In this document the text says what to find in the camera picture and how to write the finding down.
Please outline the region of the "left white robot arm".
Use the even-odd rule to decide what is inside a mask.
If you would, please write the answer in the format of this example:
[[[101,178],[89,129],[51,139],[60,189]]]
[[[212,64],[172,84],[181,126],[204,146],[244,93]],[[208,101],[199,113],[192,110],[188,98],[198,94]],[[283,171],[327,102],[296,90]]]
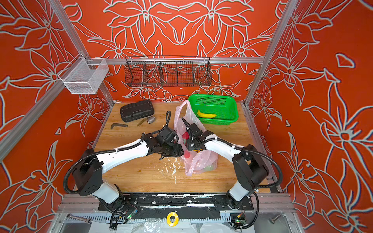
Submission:
[[[169,127],[171,115],[170,111],[166,113],[165,125],[160,130],[142,133],[139,139],[130,144],[112,150],[86,150],[68,169],[63,179],[65,192],[82,197],[93,195],[106,211],[113,215],[124,214],[129,209],[130,202],[117,185],[103,180],[103,174],[121,164],[155,153],[161,159],[182,156],[184,151],[178,144],[179,137]]]

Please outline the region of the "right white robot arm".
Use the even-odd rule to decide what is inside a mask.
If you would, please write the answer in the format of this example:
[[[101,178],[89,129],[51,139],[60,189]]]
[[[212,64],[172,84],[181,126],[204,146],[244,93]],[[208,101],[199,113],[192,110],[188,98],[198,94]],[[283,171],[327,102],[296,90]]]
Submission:
[[[283,181],[283,172],[276,161],[271,157],[258,152],[253,145],[239,146],[232,144],[211,131],[202,131],[195,123],[188,123],[182,118],[189,138],[186,140],[187,149],[209,150],[217,153],[230,161],[234,167],[237,181],[227,191],[224,204],[232,210],[243,210],[242,202],[244,198],[251,195],[255,196],[256,209],[254,218],[250,223],[239,223],[235,219],[230,225],[233,229],[247,229],[254,225],[259,215],[259,197],[256,190],[261,188],[277,187]],[[264,162],[269,161],[278,172],[277,181],[273,184],[262,185],[261,182],[267,178],[270,173],[269,167]]]

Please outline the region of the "pink plastic bag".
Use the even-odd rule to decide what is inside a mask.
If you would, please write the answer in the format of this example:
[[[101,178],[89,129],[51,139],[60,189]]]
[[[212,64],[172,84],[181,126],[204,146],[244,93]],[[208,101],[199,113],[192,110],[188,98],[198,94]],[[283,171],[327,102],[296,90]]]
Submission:
[[[187,176],[217,168],[218,154],[200,145],[199,137],[206,129],[193,112],[188,100],[176,108],[173,127],[178,136],[178,144],[184,151],[182,160]]]

